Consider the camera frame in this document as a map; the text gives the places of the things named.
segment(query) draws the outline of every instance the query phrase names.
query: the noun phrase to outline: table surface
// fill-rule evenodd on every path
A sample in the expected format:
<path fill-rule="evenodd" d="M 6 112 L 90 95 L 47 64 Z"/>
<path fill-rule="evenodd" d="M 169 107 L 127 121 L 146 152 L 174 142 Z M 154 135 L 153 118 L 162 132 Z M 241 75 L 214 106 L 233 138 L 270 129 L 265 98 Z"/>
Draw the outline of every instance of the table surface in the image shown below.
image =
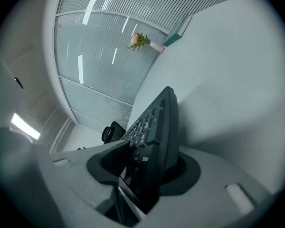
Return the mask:
<path fill-rule="evenodd" d="M 236 163 L 272 192 L 281 187 L 285 28 L 267 0 L 228 0 L 195 14 L 155 61 L 128 128 L 166 86 L 178 99 L 182 145 L 219 143 L 200 150 Z"/>

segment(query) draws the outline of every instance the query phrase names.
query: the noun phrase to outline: black keyboard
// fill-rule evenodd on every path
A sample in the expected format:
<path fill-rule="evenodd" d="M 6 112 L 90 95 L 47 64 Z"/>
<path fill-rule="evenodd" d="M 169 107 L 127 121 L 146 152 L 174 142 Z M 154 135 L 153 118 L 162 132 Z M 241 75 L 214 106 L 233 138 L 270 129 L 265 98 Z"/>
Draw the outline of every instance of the black keyboard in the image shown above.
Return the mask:
<path fill-rule="evenodd" d="M 164 174 L 177 166 L 178 122 L 176 96 L 173 89 L 166 87 L 121 138 L 129 140 L 131 149 L 121 174 L 126 183 L 121 188 L 128 196 L 144 203 L 146 199 L 151 203 L 157 200 Z"/>

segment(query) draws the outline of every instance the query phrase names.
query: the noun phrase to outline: book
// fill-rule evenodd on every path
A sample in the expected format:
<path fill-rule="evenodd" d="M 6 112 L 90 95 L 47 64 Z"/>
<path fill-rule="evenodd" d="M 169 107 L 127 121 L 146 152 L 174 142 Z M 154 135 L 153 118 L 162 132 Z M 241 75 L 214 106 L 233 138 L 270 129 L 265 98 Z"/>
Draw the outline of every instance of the book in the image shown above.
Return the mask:
<path fill-rule="evenodd" d="M 180 39 L 182 35 L 185 33 L 185 30 L 187 26 L 189 25 L 191 19 L 192 19 L 192 16 L 189 16 L 188 14 L 186 14 L 183 18 L 177 21 L 177 23 L 170 30 L 169 35 L 167 36 L 163 45 L 167 47 L 171 45 L 173 42 Z"/>

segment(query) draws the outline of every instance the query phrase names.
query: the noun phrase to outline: green object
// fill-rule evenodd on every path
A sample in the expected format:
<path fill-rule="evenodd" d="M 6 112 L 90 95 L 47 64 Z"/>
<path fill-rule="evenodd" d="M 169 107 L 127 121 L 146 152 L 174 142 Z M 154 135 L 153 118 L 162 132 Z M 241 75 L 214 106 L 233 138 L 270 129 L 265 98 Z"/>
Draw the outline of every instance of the green object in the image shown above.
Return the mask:
<path fill-rule="evenodd" d="M 170 30 L 169 35 L 166 38 L 166 41 L 164 42 L 164 46 L 169 46 L 173 42 L 177 41 L 180 39 L 183 35 L 183 33 L 186 30 L 186 27 L 188 26 L 192 16 L 189 16 L 186 14 L 183 18 L 181 18 Z"/>

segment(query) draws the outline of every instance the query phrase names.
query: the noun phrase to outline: vase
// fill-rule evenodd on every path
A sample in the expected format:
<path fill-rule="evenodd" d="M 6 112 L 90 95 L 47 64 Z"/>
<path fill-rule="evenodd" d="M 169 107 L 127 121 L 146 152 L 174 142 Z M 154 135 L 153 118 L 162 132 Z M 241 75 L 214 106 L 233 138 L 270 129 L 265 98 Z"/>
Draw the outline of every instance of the vase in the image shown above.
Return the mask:
<path fill-rule="evenodd" d="M 157 50 L 159 53 L 162 53 L 165 50 L 165 47 L 163 45 L 157 44 L 156 42 L 151 41 L 150 46 Z"/>

